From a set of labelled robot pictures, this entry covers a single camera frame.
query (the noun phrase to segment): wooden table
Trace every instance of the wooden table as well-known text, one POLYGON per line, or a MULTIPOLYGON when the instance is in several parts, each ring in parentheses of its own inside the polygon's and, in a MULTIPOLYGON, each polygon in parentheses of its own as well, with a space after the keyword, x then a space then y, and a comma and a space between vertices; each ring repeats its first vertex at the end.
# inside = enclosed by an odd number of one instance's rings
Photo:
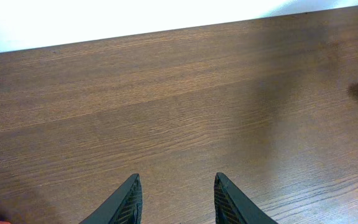
POLYGON ((11 222, 138 172, 142 223, 214 223, 217 171, 279 223, 358 223, 358 7, 0 54, 11 222))

